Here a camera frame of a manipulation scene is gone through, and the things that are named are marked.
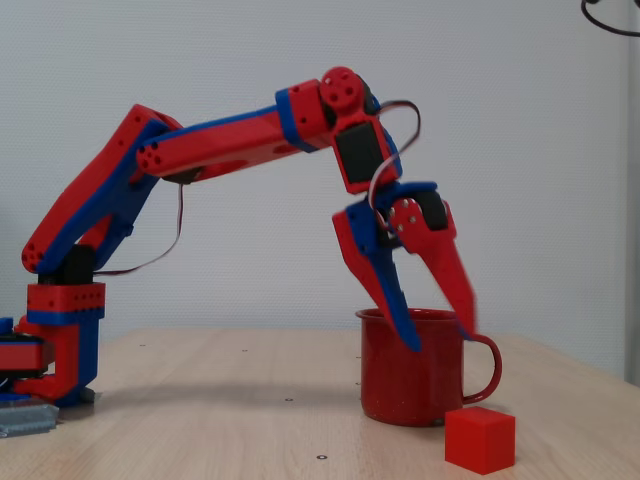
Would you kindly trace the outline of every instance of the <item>wire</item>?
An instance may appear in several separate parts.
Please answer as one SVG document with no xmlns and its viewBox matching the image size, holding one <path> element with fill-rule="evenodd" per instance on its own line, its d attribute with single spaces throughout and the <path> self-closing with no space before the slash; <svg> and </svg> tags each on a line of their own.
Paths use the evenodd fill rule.
<svg viewBox="0 0 640 480">
<path fill-rule="evenodd" d="M 629 30 L 620 30 L 620 29 L 617 29 L 617 28 L 614 28 L 614 27 L 610 27 L 606 23 L 602 23 L 600 20 L 596 19 L 593 15 L 591 15 L 591 13 L 589 13 L 589 10 L 587 9 L 587 0 L 582 0 L 582 4 L 580 5 L 580 9 L 582 10 L 583 15 L 585 17 L 587 17 L 587 20 L 589 20 L 595 26 L 600 27 L 603 30 L 606 30 L 607 32 L 615 33 L 616 35 L 623 35 L 625 37 L 640 37 L 640 32 L 632 32 L 632 31 L 629 31 Z"/>
<path fill-rule="evenodd" d="M 416 140 L 418 140 L 418 138 L 420 137 L 420 130 L 422 129 L 422 117 L 420 116 L 420 109 L 417 107 L 417 105 L 409 100 L 389 100 L 388 102 L 384 102 L 380 104 L 380 108 L 378 109 L 378 112 L 377 112 L 378 115 L 381 115 L 384 112 L 393 110 L 394 108 L 403 108 L 403 107 L 408 107 L 412 109 L 414 112 L 416 112 L 416 116 L 418 118 L 418 122 L 416 124 L 416 131 L 413 133 L 413 135 L 411 135 L 411 137 L 409 137 L 409 140 L 407 140 L 407 142 L 404 145 L 402 145 L 402 147 L 396 153 L 391 155 L 389 158 L 387 158 L 384 162 L 380 164 L 380 166 L 376 169 L 375 173 L 373 174 L 373 177 L 371 178 L 371 182 L 369 183 L 369 192 L 368 192 L 369 206 L 376 213 L 376 218 L 378 220 L 378 223 L 385 230 L 389 229 L 389 225 L 384 220 L 384 217 L 382 216 L 382 214 L 375 207 L 376 205 L 375 197 L 376 197 L 376 190 L 378 188 L 378 183 L 380 182 L 380 177 L 385 172 L 385 170 L 389 168 L 391 164 L 400 157 L 400 154 L 405 152 L 411 145 L 415 143 Z"/>
<path fill-rule="evenodd" d="M 154 258 L 153 260 L 150 260 L 146 263 L 143 263 L 142 265 L 138 265 L 137 267 L 133 267 L 133 268 L 127 268 L 125 270 L 102 270 L 102 271 L 98 271 L 98 272 L 94 272 L 95 276 L 110 276 L 110 277 L 116 277 L 119 275 L 126 275 L 128 273 L 133 273 L 137 270 L 140 270 L 141 268 L 144 268 L 148 265 L 151 265 L 152 263 L 157 262 L 158 260 L 166 257 L 167 255 L 169 255 L 169 252 L 171 252 L 171 250 L 173 250 L 173 248 L 178 244 L 178 240 L 180 240 L 180 235 L 182 234 L 182 217 L 183 217 L 183 213 L 184 213 L 184 195 L 183 195 L 183 187 L 184 185 L 180 184 L 178 186 L 178 220 L 177 220 L 177 226 L 176 226 L 176 238 L 173 241 L 173 243 L 171 244 L 171 246 L 160 256 Z"/>
</svg>

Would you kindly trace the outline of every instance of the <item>red and blue robotic arm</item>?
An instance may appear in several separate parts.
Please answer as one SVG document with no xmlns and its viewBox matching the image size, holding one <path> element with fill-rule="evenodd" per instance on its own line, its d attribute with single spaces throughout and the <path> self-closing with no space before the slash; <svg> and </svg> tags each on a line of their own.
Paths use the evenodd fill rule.
<svg viewBox="0 0 640 480">
<path fill-rule="evenodd" d="M 105 306 L 105 285 L 95 283 L 94 274 L 131 235 L 159 179 L 184 185 L 332 148 L 346 190 L 357 195 L 397 153 L 376 98 L 347 68 L 281 90 L 275 99 L 269 108 L 187 128 L 149 108 L 131 109 L 23 250 L 23 264 L 38 282 L 28 286 L 27 314 L 19 324 L 0 321 L 5 392 L 58 406 L 90 396 L 86 386 L 97 375 Z M 401 184 L 401 174 L 398 159 L 380 175 L 375 211 L 364 198 L 333 216 L 344 261 L 408 348 L 419 350 L 392 251 L 403 247 L 419 255 L 455 310 L 462 334 L 472 338 L 474 295 L 455 247 L 451 211 L 435 183 Z M 52 361 L 55 374 L 46 375 Z"/>
</svg>

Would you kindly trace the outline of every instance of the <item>white wall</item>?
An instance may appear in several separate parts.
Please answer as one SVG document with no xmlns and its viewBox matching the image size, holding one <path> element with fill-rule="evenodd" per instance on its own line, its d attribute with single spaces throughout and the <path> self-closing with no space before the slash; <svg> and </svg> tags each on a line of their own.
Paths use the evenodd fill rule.
<svg viewBox="0 0 640 480">
<path fill-rule="evenodd" d="M 640 10 L 631 5 L 631 15 L 640 31 Z M 629 69 L 629 162 L 627 170 L 627 332 L 626 377 L 640 385 L 640 40 L 630 41 Z"/>
<path fill-rule="evenodd" d="M 624 22 L 623 2 L 603 15 Z M 252 110 L 334 65 L 421 107 L 405 180 L 453 209 L 480 329 L 520 333 L 622 374 L 627 42 L 579 2 L 9 2 L 0 14 L 0 305 L 24 310 L 23 244 L 133 103 L 188 125 Z M 385 118 L 397 141 L 410 114 Z M 172 240 L 174 185 L 152 194 L 110 267 Z M 110 338 L 150 325 L 356 327 L 371 301 L 332 213 L 354 201 L 330 152 L 186 191 L 169 258 L 108 280 Z M 414 306 L 445 305 L 399 253 Z"/>
</svg>

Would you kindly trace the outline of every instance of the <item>table surface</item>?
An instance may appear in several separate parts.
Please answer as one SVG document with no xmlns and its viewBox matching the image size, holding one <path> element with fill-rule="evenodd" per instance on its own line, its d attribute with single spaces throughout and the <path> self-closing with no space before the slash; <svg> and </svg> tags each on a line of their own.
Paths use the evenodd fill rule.
<svg viewBox="0 0 640 480">
<path fill-rule="evenodd" d="M 478 405 L 516 416 L 517 460 L 487 478 L 640 478 L 640 389 L 525 339 L 496 341 L 502 383 Z M 102 348 L 95 405 L 0 440 L 0 478 L 482 478 L 444 461 L 442 427 L 365 417 L 359 356 L 355 331 L 135 331 Z M 466 389 L 492 366 L 486 347 L 466 345 Z"/>
</svg>

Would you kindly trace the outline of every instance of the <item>red cube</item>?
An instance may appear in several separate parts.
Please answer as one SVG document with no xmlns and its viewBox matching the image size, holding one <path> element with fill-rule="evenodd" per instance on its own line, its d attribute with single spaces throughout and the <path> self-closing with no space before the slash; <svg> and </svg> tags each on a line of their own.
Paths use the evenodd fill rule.
<svg viewBox="0 0 640 480">
<path fill-rule="evenodd" d="M 444 458 L 481 475 L 513 466 L 516 418 L 482 407 L 447 412 Z"/>
</svg>

